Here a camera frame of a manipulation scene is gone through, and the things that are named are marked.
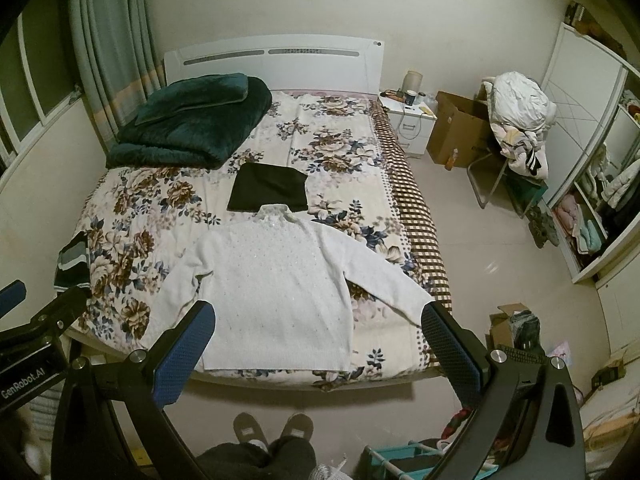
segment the headboard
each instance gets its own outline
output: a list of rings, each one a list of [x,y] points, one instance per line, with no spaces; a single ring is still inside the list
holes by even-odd
[[[377,94],[383,41],[321,34],[249,36],[186,46],[164,54],[166,82],[243,72],[271,90]]]

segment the gray curtain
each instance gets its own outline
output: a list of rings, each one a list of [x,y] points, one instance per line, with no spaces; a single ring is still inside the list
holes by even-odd
[[[145,0],[69,0],[74,49],[84,92],[102,140],[115,134],[147,97],[164,86],[146,19]]]

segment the white nightstand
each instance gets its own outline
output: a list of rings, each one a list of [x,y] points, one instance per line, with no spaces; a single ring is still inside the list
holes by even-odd
[[[408,155],[421,156],[427,149],[427,142],[431,136],[433,125],[437,117],[429,110],[427,105],[422,104],[429,113],[426,114],[417,106],[404,106],[404,104],[389,99],[378,97],[386,114],[391,122],[391,127],[396,131],[398,144]]]

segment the floral bedsheet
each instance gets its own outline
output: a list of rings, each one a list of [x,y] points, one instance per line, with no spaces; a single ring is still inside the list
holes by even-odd
[[[226,210],[236,173],[249,161],[307,173],[309,208],[297,215],[356,238],[450,303],[435,228],[380,105],[363,97],[274,92],[267,115],[218,170],[115,168],[101,178],[78,223],[77,230],[88,232],[92,298],[75,329],[121,352],[142,348],[145,334],[158,338],[160,332],[147,333],[154,295],[186,248],[203,232],[252,215]],[[349,371],[206,373],[225,382],[330,390],[437,364],[420,329],[366,290],[350,284],[350,291]]]

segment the floor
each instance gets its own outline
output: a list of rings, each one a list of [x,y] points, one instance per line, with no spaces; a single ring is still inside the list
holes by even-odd
[[[550,350],[567,340],[574,359],[572,380],[588,389],[590,377],[609,357],[604,316],[593,283],[573,285],[560,249],[539,250],[527,224],[511,209],[506,192],[481,210],[466,172],[451,172],[429,155],[411,160],[412,170],[438,229],[447,267],[454,314],[463,327],[484,340],[496,306],[521,302],[539,318],[542,345]],[[269,440],[277,438],[287,417],[304,411],[314,421],[312,444],[319,462],[337,464],[348,457],[356,469],[366,444],[405,444],[438,436],[459,409],[445,378],[359,391],[271,392],[191,381],[169,418],[194,454],[221,442],[234,442],[232,421],[242,411],[256,416]],[[122,406],[119,413],[125,413]],[[122,415],[132,446],[139,444]]]

